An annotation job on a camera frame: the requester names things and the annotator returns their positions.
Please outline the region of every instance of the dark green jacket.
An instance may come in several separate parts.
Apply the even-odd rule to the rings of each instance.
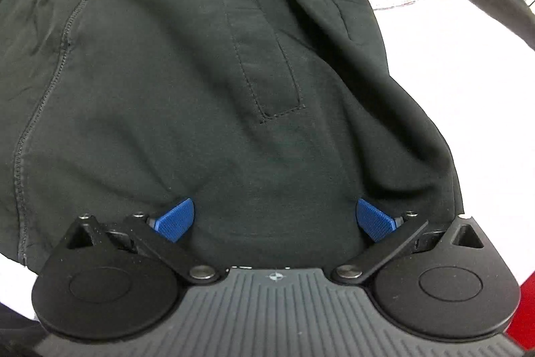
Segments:
[[[521,0],[472,1],[535,48]],[[81,213],[186,196],[181,243],[220,267],[343,262],[363,195],[462,211],[367,0],[0,0],[0,23],[0,252],[34,271]]]

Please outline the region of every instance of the silver bolt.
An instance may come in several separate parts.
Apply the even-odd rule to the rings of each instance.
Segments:
[[[197,280],[209,280],[216,275],[216,271],[208,265],[197,265],[189,270],[189,275]]]
[[[336,268],[336,274],[341,278],[358,278],[362,276],[362,271],[359,271],[355,265],[342,265]]]
[[[416,218],[418,216],[418,214],[416,212],[413,212],[413,211],[407,211],[403,214],[403,219],[405,221],[408,221],[412,218]]]

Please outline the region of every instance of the blue gripper pad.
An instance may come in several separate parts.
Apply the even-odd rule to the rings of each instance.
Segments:
[[[381,241],[397,228],[393,218],[361,198],[357,202],[356,214],[358,225],[374,242]]]
[[[156,230],[171,242],[177,242],[193,224],[195,209],[191,198],[184,200],[154,223]]]

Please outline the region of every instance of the red object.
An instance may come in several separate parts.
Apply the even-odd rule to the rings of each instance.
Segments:
[[[520,287],[520,306],[507,334],[526,349],[535,348],[535,272]]]

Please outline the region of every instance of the gray ribbed plate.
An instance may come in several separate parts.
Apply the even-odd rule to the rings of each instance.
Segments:
[[[86,345],[49,336],[43,357],[501,357],[522,350],[503,335],[435,343],[386,321],[359,287],[320,269],[232,269],[215,285],[190,289],[178,310],[148,334]]]

